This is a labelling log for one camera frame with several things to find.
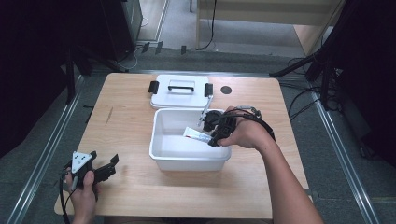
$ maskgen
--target forearm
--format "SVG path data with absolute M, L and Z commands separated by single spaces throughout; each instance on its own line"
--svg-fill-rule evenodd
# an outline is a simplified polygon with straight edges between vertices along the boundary
M 279 146 L 270 139 L 262 139 L 256 149 L 261 153 L 265 164 L 274 222 L 323 223 Z

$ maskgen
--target person's left hand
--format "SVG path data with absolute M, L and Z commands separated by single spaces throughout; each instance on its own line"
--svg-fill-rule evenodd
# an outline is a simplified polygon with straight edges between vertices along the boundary
M 66 183 L 68 186 L 69 193 L 71 193 L 71 188 L 73 184 L 72 175 L 69 172 L 66 176 Z M 84 177 L 84 187 L 83 189 L 76 188 L 76 190 L 71 195 L 72 204 L 75 210 L 75 217 L 73 224 L 77 223 L 93 223 L 95 217 L 95 194 L 92 190 L 92 184 L 94 180 L 94 173 L 92 171 L 87 172 Z

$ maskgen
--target white object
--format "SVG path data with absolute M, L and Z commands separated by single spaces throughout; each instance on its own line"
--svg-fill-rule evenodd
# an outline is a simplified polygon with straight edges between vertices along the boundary
M 202 109 L 163 108 L 154 115 L 149 155 L 165 171 L 218 171 L 231 157 L 230 147 L 211 147 L 183 137 Z
M 198 131 L 195 131 L 194 129 L 187 127 L 186 130 L 184 130 L 183 137 L 188 137 L 191 139 L 195 139 L 197 141 L 201 141 L 204 143 L 210 142 L 212 139 L 212 136 L 206 133 L 200 133 Z
M 154 108 L 204 108 L 207 104 L 208 98 L 205 97 L 205 84 L 209 82 L 207 77 L 158 75 L 157 81 L 160 83 L 158 91 L 151 96 L 151 105 Z M 184 89 L 169 90 L 169 87 Z
M 85 163 L 91 159 L 91 154 L 84 154 L 81 152 L 73 152 L 72 173 L 75 174 Z

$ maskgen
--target black latch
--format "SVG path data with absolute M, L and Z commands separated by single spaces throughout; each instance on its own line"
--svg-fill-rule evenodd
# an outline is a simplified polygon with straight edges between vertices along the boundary
M 159 87 L 160 87 L 160 82 L 159 81 L 151 81 L 149 83 L 148 92 L 152 92 L 154 94 L 157 94 Z
M 205 97 L 213 95 L 213 84 L 212 83 L 206 83 L 205 84 Z

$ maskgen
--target black cable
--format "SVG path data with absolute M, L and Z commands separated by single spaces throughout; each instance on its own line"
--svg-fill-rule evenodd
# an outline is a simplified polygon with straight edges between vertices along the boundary
M 61 177 L 59 179 L 59 197 L 61 198 L 61 206 L 62 206 L 62 217 L 64 218 L 65 224 L 70 224 L 69 216 L 66 212 L 66 204 L 64 203 L 64 177 L 67 175 L 67 172 L 62 172 Z
M 67 207 L 67 202 L 69 202 L 70 197 L 73 195 L 73 193 L 74 193 L 75 191 L 76 191 L 76 190 L 73 190 L 73 191 L 69 194 L 69 197 L 67 197 L 66 203 L 64 204 L 65 207 Z
M 125 59 L 127 59 L 129 57 L 129 55 L 131 55 L 131 53 L 134 52 L 134 50 L 128 50 L 125 54 L 125 56 L 118 61 L 118 63 L 121 63 L 122 61 L 124 61 Z
M 224 112 L 224 114 L 230 114 L 231 112 L 234 112 L 234 111 L 242 111 L 242 112 L 248 113 L 248 114 L 250 114 L 250 115 L 254 115 L 253 113 L 248 112 L 247 110 L 238 109 L 238 108 L 234 108 L 234 109 L 232 109 L 232 110 L 226 111 L 226 112 Z
M 149 47 L 149 48 L 148 48 L 148 51 L 149 51 L 149 50 L 153 50 L 153 49 L 157 49 L 157 48 L 155 48 L 155 47 Z M 163 49 L 180 51 L 180 49 L 161 48 L 161 50 L 163 50 Z
M 218 0 L 215 0 L 215 6 L 213 7 L 213 17 L 212 17 L 212 36 L 210 37 L 210 41 L 209 43 L 207 43 L 206 46 L 204 46 L 203 48 L 197 49 L 197 50 L 204 50 L 207 49 L 207 47 L 209 47 L 209 45 L 212 43 L 213 41 L 213 36 L 215 35 L 215 16 L 216 16 L 216 4 L 218 3 Z
M 221 116 L 219 116 L 219 117 L 217 117 L 215 119 L 206 120 L 205 122 L 211 124 L 211 123 L 213 123 L 213 122 L 215 122 L 215 121 L 217 121 L 219 119 L 237 118 L 237 117 L 244 118 L 244 115 L 243 114 L 225 114 L 225 115 L 221 115 Z
M 299 116 L 300 114 L 302 114 L 305 110 L 307 110 L 309 107 L 311 107 L 314 103 L 316 103 L 319 99 L 309 103 L 308 105 L 304 106 L 301 110 L 299 110 L 298 112 L 294 113 L 293 115 L 290 116 L 290 121 L 294 120 L 295 118 L 297 118 L 297 116 Z
M 295 61 L 295 60 L 303 60 L 304 58 L 293 58 L 293 59 L 290 59 L 289 61 L 288 61 L 288 67 L 290 66 L 290 63 L 292 62 L 292 61 Z M 303 65 L 303 66 L 301 66 L 301 68 L 303 69 L 303 73 L 301 73 L 301 72 L 297 72 L 296 70 L 298 69 L 296 69 L 296 70 L 294 70 L 293 71 L 293 73 L 295 73 L 295 74 L 297 74 L 297 75 L 305 75 L 306 74 L 306 70 L 305 70 L 305 68 L 304 68 L 304 66 L 305 66 L 305 64 Z
M 134 69 L 134 68 L 137 67 L 137 57 L 136 57 L 135 54 L 136 54 L 136 52 L 137 52 L 139 49 L 142 49 L 142 48 L 143 48 L 143 47 L 139 47 L 139 48 L 136 48 L 136 49 L 134 50 L 134 60 L 135 60 L 134 66 L 132 66 L 132 67 L 126 67 L 126 66 L 120 64 L 119 62 L 114 62 L 114 63 L 117 64 L 118 66 L 122 67 L 123 69 L 125 69 L 125 70 L 126 70 L 125 72 L 129 72 L 130 69 Z
M 303 90 L 302 92 L 300 92 L 299 94 L 297 94 L 297 95 L 293 98 L 293 100 L 291 101 L 291 103 L 290 103 L 290 105 L 289 105 L 288 114 L 290 115 L 290 113 L 291 113 L 291 108 L 293 107 L 294 103 L 296 102 L 296 100 L 297 100 L 300 96 L 302 96 L 304 93 L 306 93 L 306 92 L 308 92 L 308 91 L 315 91 L 315 92 L 318 92 L 318 91 L 316 91 L 316 89 L 319 89 L 319 87 L 306 88 L 305 90 Z
M 299 86 L 299 85 L 294 85 L 294 84 L 290 84 L 290 83 L 286 83 L 286 82 L 279 82 L 279 85 L 281 86 L 281 87 L 289 87 L 289 88 L 293 88 L 293 89 L 297 89 L 297 90 L 311 90 L 311 91 L 314 91 L 314 92 L 319 92 L 319 91 L 315 91 L 315 90 L 312 90 L 312 89 L 316 89 L 316 88 L 319 88 L 319 87 L 313 87 L 313 88 L 308 88 L 308 87 L 303 87 L 303 86 Z

